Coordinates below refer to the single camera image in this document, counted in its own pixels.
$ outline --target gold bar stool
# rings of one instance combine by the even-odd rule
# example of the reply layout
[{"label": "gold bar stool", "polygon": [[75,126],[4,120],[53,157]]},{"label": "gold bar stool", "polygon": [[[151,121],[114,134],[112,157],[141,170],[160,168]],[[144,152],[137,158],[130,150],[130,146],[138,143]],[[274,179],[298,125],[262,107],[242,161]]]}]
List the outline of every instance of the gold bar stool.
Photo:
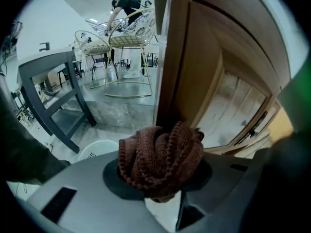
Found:
[{"label": "gold bar stool", "polygon": [[[92,42],[89,42],[89,43],[84,43],[81,41],[81,38],[79,39],[79,37],[81,36],[82,33],[88,33],[88,34],[91,34],[93,36],[95,36],[96,38],[98,38],[98,40],[96,41],[92,41]],[[92,57],[95,56],[95,55],[100,55],[101,58],[103,58],[103,54],[107,53],[108,55],[108,61],[107,61],[107,65],[106,65],[106,73],[107,73],[107,67],[109,66],[110,64],[110,61],[115,69],[115,72],[116,72],[116,77],[118,77],[118,73],[117,73],[117,69],[116,67],[114,66],[114,63],[111,59],[111,47],[102,39],[100,38],[98,35],[92,33],[92,32],[89,32],[89,31],[85,31],[85,30],[78,30],[77,32],[74,33],[74,36],[80,46],[80,49],[82,50],[82,53],[85,55],[86,57],[86,60],[87,60],[87,57]],[[88,72],[88,83],[86,83],[86,73]],[[94,81],[90,81],[90,72],[91,72],[91,69],[86,69],[86,66],[85,66],[85,76],[84,76],[84,85],[87,85],[87,84],[90,84]],[[106,84],[106,73],[105,73],[105,77],[104,78],[101,78],[101,79],[97,79],[95,81],[100,81],[100,80],[103,80],[105,79],[105,84]],[[95,86],[91,86],[90,89],[93,89],[93,88],[96,88],[96,87],[99,87],[99,86],[102,86],[104,84],[100,84],[100,85],[95,85]]]},{"label": "gold bar stool", "polygon": [[[113,32],[118,28],[118,26],[125,20],[127,20],[128,18],[130,18],[133,15],[136,15],[138,13],[142,13],[142,12],[148,12],[151,13],[150,16],[153,16],[154,19],[152,19],[152,21],[150,22],[150,27],[148,27],[148,29],[146,29],[146,33],[142,34],[142,35],[133,35],[133,34],[121,34],[121,35],[117,35],[117,36],[112,36]],[[142,10],[137,10],[135,12],[133,12],[132,14],[128,15],[127,17],[125,17],[122,21],[120,21],[118,23],[118,25],[116,27],[113,28],[111,34],[109,35],[108,38],[108,42],[110,45],[110,51],[112,50],[112,48],[119,48],[121,49],[121,56],[120,56],[120,63],[119,63],[119,71],[118,71],[118,78],[115,81],[109,82],[109,83],[105,83],[105,95],[106,96],[110,96],[110,97],[116,97],[116,98],[141,98],[141,97],[147,97],[147,96],[151,96],[152,95],[152,88],[151,88],[151,79],[150,79],[150,73],[149,73],[149,68],[146,62],[146,56],[145,56],[145,48],[144,46],[147,46],[149,44],[149,42],[151,41],[152,37],[155,35],[156,33],[156,24],[155,24],[156,20],[155,20],[155,10],[154,8],[146,8],[146,9],[142,9]],[[140,81],[120,81],[120,75],[121,75],[121,60],[122,60],[122,53],[123,53],[123,49],[140,49],[142,58],[143,58],[143,62],[144,62],[144,68],[146,70],[147,73],[147,78],[148,78],[148,82],[140,82]],[[150,93],[147,94],[137,94],[137,95],[117,95],[117,94],[110,94],[110,93],[106,93],[106,87],[107,85],[111,84],[111,83],[115,83],[117,82],[117,84],[121,84],[121,83],[138,83],[138,84],[147,84],[150,87]]]}]

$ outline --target brown cloth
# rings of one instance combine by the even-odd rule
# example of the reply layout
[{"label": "brown cloth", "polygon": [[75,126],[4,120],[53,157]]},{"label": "brown cloth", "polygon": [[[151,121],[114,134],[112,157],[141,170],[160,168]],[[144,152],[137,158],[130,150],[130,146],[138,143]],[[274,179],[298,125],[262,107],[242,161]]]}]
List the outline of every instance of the brown cloth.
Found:
[{"label": "brown cloth", "polygon": [[121,178],[147,198],[170,199],[199,166],[203,138],[181,121],[171,132],[159,126],[137,131],[119,141]]}]

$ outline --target wire chair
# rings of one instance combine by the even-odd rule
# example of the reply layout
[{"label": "wire chair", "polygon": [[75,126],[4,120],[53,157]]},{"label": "wire chair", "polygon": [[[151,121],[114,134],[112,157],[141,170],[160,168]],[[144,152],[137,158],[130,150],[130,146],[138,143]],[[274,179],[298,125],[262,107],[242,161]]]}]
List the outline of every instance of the wire chair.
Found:
[{"label": "wire chair", "polygon": [[[96,38],[98,38],[99,39],[99,44],[98,45],[95,45],[95,46],[92,46],[92,45],[90,45],[89,43],[87,43],[87,42],[82,42],[81,41],[81,34],[82,33],[88,33],[88,34],[91,34],[91,35],[93,35],[93,36],[95,36]],[[89,57],[89,56],[91,56],[92,57],[92,59],[93,59],[93,67],[91,67],[90,69],[86,69],[86,66],[85,66],[85,73],[89,73],[89,75],[88,75],[88,83],[86,83],[86,76],[84,77],[84,85],[88,85],[88,84],[90,84],[91,82],[94,82],[94,81],[90,81],[90,76],[92,76],[92,78],[93,78],[93,74],[94,74],[94,71],[95,71],[95,60],[94,60],[94,57],[93,56],[95,56],[95,55],[100,55],[101,56],[101,58],[103,59],[103,54],[105,54],[105,53],[107,53],[108,54],[108,61],[107,61],[107,65],[106,65],[106,73],[107,73],[107,67],[109,66],[109,64],[110,64],[110,60],[111,60],[111,62],[112,62],[112,65],[113,65],[113,67],[114,67],[114,70],[115,70],[115,72],[116,72],[116,77],[118,78],[118,73],[117,73],[117,69],[116,69],[116,67],[115,67],[115,65],[114,65],[114,63],[113,63],[113,61],[112,61],[112,59],[111,59],[111,48],[110,48],[110,46],[102,39],[102,38],[100,38],[98,35],[96,35],[96,34],[94,34],[94,33],[92,33],[92,32],[89,32],[89,31],[85,31],[85,30],[78,30],[78,31],[76,31],[75,33],[74,33],[74,36],[75,36],[75,38],[76,38],[76,40],[77,40],[77,42],[78,42],[78,44],[79,44],[79,47],[80,47],[80,49],[81,49],[81,51],[82,51],[82,53],[85,55],[85,57],[86,57],[86,59],[87,59],[87,57]],[[106,83],[106,74],[105,74],[105,77],[104,78],[101,78],[101,79],[96,79],[95,80],[95,82],[98,82],[98,81],[100,81],[100,80],[104,80],[105,79],[105,83]],[[96,84],[95,86],[90,86],[90,89],[93,89],[93,88],[96,88],[96,87],[99,87],[99,86],[101,86],[101,85],[103,85],[103,84]]]},{"label": "wire chair", "polygon": [[[137,10],[137,11],[133,12],[132,14],[128,15],[122,21],[120,21],[116,27],[113,28],[113,30],[110,33],[109,38],[108,38],[108,42],[109,42],[109,45],[110,45],[110,51],[111,51],[112,48],[119,48],[119,49],[121,49],[121,56],[120,56],[120,62],[119,62],[119,71],[118,71],[119,77],[115,81],[112,81],[110,83],[117,82],[118,84],[120,84],[120,83],[147,84],[150,87],[150,93],[148,93],[148,94],[138,94],[138,95],[109,94],[109,93],[106,93],[106,86],[108,84],[110,84],[110,83],[105,83],[105,95],[106,96],[117,97],[117,98],[139,98],[139,97],[146,97],[146,96],[151,96],[152,95],[151,79],[150,79],[149,67],[148,67],[147,62],[146,62],[146,55],[145,55],[145,48],[144,48],[144,46],[147,46],[150,43],[150,41],[152,40],[152,37],[155,35],[155,33],[156,33],[155,24],[152,27],[149,28],[149,31],[143,37],[138,36],[138,35],[131,35],[131,34],[121,34],[121,35],[117,35],[117,36],[112,36],[112,34],[124,20],[127,20],[128,18],[132,17],[133,15],[136,15],[136,14],[141,13],[141,12],[145,12],[145,11],[153,11],[154,12],[154,10],[155,10],[154,8],[146,8],[146,9]],[[122,53],[123,53],[123,49],[124,48],[127,48],[127,49],[140,49],[141,55],[142,55],[142,58],[143,58],[143,62],[144,62],[144,68],[145,68],[146,73],[147,73],[148,82],[140,82],[140,81],[122,81],[121,82],[119,80],[120,74],[121,74]]]}]

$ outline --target green object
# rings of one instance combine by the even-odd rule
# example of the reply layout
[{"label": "green object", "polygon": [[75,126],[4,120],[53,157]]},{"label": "green object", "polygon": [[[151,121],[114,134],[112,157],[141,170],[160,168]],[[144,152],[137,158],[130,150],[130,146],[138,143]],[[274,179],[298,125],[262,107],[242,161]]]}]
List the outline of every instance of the green object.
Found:
[{"label": "green object", "polygon": [[295,132],[311,130],[311,57],[279,94]]}]

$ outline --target gray plastic surface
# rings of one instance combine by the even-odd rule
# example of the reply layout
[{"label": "gray plastic surface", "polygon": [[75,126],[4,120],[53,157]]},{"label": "gray plastic surface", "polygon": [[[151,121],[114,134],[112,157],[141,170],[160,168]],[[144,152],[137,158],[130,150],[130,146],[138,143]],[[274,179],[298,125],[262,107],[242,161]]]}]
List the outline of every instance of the gray plastic surface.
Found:
[{"label": "gray plastic surface", "polygon": [[54,224],[52,221],[48,220],[43,216],[38,210],[32,207],[29,203],[24,200],[17,199],[21,208],[27,213],[31,220],[43,231],[47,233],[72,233],[65,230],[58,225]]},{"label": "gray plastic surface", "polygon": [[[185,192],[182,205],[197,208],[204,217],[180,232],[239,232],[269,152],[259,150],[253,160],[205,153],[211,178],[202,189]],[[117,157],[118,152],[112,152],[73,164],[49,180],[28,202],[42,211],[62,187],[68,187],[77,192],[58,221],[64,229],[74,233],[165,232],[143,201],[121,199],[106,187],[104,167]],[[236,170],[230,167],[232,164],[247,166],[247,170]]]},{"label": "gray plastic surface", "polygon": [[41,211],[62,188],[77,192],[60,217],[58,225],[74,233],[161,233],[166,232],[143,201],[123,200],[103,181],[107,163],[118,157],[112,152],[77,162],[36,191],[28,203]]}]

